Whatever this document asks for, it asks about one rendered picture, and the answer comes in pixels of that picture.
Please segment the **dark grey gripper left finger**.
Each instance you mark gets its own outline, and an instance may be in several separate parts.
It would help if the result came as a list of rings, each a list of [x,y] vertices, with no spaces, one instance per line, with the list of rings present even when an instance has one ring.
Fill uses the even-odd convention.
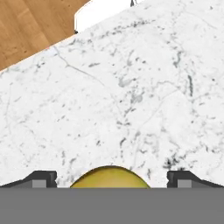
[[[33,171],[27,177],[2,185],[2,188],[56,188],[56,171]]]

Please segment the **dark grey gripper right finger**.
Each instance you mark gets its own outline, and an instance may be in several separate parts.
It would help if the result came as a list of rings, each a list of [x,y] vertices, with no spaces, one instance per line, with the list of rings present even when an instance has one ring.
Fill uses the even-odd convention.
[[[223,185],[200,179],[190,171],[168,171],[167,179],[168,188],[223,188]]]

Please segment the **yellow-green apple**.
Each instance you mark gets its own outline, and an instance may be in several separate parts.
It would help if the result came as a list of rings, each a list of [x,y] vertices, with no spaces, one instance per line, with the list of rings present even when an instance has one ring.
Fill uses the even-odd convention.
[[[71,188],[145,188],[150,186],[142,178],[121,166],[107,165],[88,171]]]

